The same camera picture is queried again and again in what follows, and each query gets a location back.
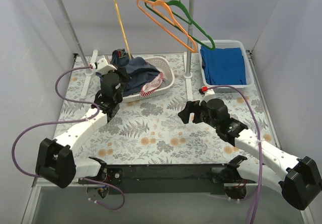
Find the navy blue tank top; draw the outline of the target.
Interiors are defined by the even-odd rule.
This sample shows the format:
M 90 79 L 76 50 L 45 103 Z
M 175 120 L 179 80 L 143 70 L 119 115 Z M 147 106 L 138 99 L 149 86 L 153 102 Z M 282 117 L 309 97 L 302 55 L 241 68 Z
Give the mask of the navy blue tank top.
M 133 57 L 129 55 L 124 58 L 118 58 L 116 50 L 112 52 L 111 64 L 117 68 L 124 67 L 131 80 L 127 84 L 123 96 L 127 97 L 140 92 L 141 88 L 151 82 L 160 72 L 151 64 L 147 63 L 142 57 Z

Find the yellow clothes hanger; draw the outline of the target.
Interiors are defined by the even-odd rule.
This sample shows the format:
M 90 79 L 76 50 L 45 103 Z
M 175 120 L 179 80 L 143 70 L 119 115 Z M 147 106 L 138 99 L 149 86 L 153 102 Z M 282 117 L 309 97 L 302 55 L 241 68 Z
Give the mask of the yellow clothes hanger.
M 116 11 L 116 14 L 117 14 L 118 22 L 119 22 L 119 25 L 120 25 L 120 29 L 121 29 L 121 32 L 122 32 L 122 36 L 123 36 L 123 39 L 124 39 L 124 43 L 125 43 L 128 55 L 129 55 L 129 59 L 132 59 L 132 55 L 131 55 L 131 52 L 130 52 L 128 40 L 127 40 L 126 33 L 125 33 L 125 30 L 124 30 L 123 22 L 122 22 L 122 19 L 121 19 L 121 15 L 120 15 L 117 0 L 113 0 L 113 2 L 114 2 L 115 11 Z

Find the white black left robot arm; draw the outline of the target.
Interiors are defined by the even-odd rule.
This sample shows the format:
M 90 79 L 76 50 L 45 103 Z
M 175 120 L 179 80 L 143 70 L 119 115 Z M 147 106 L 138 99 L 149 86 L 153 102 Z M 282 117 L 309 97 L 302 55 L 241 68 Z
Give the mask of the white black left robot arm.
M 73 179 L 87 177 L 103 183 L 107 177 L 107 164 L 95 157 L 76 161 L 75 153 L 101 127 L 107 125 L 120 109 L 123 91 L 130 76 L 126 72 L 129 56 L 125 50 L 113 51 L 111 62 L 95 62 L 92 66 L 101 75 L 101 88 L 94 102 L 80 122 L 74 124 L 55 139 L 41 141 L 35 172 L 60 188 Z

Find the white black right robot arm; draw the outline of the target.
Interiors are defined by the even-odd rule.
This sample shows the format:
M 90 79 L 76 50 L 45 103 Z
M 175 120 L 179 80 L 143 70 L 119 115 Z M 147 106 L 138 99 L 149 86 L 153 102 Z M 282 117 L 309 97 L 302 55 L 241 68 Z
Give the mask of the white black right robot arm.
M 284 199 L 294 208 L 305 210 L 321 193 L 321 175 L 312 158 L 290 155 L 259 140 L 247 125 L 230 117 L 222 100 L 188 101 L 178 116 L 187 124 L 190 114 L 194 114 L 193 123 L 208 124 L 215 128 L 223 141 L 262 160 L 279 177 L 274 182 L 281 188 Z

